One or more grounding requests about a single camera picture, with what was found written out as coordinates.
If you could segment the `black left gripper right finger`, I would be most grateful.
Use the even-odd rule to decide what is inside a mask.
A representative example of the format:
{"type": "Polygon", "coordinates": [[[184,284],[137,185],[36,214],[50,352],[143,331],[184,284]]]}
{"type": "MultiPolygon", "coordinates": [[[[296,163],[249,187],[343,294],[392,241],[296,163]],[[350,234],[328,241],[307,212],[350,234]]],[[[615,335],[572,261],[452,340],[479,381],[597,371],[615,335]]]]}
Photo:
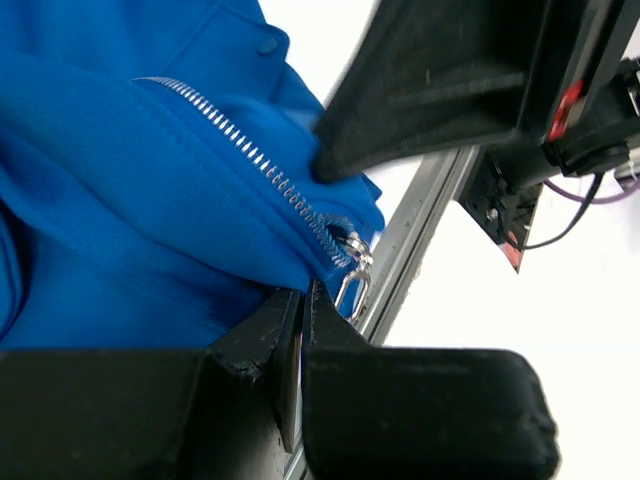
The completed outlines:
{"type": "Polygon", "coordinates": [[[539,378],[501,349],[370,344],[315,282],[302,320],[302,435],[317,479],[549,479],[539,378]]]}

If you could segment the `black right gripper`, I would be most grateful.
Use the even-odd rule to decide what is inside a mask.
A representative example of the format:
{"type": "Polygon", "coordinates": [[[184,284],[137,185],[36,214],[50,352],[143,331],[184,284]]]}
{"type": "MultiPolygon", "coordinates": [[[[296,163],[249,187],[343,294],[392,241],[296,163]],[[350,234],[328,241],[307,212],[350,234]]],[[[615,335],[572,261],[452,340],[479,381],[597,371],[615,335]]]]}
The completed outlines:
{"type": "Polygon", "coordinates": [[[639,140],[639,60],[621,55],[639,19],[628,2],[610,34],[602,82],[583,81],[562,100],[548,140],[539,147],[506,145],[485,152],[464,206],[518,269],[542,188],[576,203],[569,229],[593,205],[619,200],[598,194],[605,174],[622,165],[639,140]]]}

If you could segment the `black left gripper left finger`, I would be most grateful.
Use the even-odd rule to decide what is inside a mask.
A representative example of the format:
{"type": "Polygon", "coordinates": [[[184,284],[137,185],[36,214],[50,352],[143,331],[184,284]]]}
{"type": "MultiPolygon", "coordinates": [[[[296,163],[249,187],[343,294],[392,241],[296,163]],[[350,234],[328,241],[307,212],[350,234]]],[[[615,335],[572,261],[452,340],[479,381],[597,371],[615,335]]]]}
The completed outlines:
{"type": "Polygon", "coordinates": [[[295,437],[299,293],[195,349],[1,356],[5,479],[281,479],[295,437]]]}

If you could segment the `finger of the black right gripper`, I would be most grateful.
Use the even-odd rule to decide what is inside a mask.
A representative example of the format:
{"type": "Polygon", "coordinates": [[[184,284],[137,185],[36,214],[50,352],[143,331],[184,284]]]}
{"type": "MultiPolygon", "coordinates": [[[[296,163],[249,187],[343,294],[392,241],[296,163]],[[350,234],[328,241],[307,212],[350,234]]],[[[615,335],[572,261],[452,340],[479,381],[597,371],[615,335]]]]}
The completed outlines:
{"type": "Polygon", "coordinates": [[[549,1],[380,1],[314,132],[323,183],[523,129],[549,1]]]}

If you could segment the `silver zipper pull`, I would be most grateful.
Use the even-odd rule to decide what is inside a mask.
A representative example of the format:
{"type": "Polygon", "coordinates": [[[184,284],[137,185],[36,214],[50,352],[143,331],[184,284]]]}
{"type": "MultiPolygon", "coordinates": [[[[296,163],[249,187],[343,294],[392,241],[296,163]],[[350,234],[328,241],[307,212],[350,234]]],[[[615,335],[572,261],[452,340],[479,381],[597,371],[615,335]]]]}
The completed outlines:
{"type": "Polygon", "coordinates": [[[356,326],[371,287],[374,257],[368,244],[360,238],[357,232],[352,232],[348,237],[341,238],[341,241],[354,267],[343,278],[334,306],[338,312],[341,312],[349,292],[354,290],[354,298],[350,303],[348,314],[344,315],[344,318],[351,325],[356,326]]]}

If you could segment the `blue zip-up fleece jacket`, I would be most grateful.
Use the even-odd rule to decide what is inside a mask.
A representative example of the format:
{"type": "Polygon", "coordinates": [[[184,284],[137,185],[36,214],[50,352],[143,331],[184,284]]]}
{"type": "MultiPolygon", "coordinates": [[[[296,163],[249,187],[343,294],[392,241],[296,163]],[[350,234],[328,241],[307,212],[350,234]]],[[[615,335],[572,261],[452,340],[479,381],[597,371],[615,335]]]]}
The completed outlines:
{"type": "Polygon", "coordinates": [[[256,1],[1,5],[1,345],[202,347],[343,289],[385,220],[311,174],[321,103],[256,1]]]}

